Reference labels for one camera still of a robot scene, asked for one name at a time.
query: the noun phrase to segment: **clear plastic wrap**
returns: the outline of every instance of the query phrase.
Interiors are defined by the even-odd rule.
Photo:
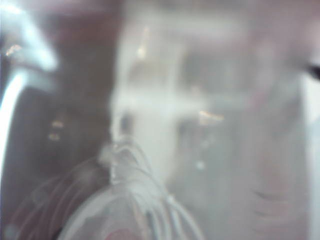
[[[315,240],[318,10],[4,1],[1,239]]]

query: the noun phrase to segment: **blurry object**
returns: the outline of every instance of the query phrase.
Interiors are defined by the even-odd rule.
[[[316,2],[127,1],[110,104],[207,239],[308,239]]]
[[[122,138],[105,146],[111,186],[91,196],[69,219],[60,240],[204,240],[189,214],[153,179],[139,148]]]
[[[58,239],[109,185],[94,156],[110,141],[120,7],[1,1],[1,239]]]
[[[314,79],[320,81],[320,66],[317,66],[317,65],[310,66],[309,72],[314,77]]]

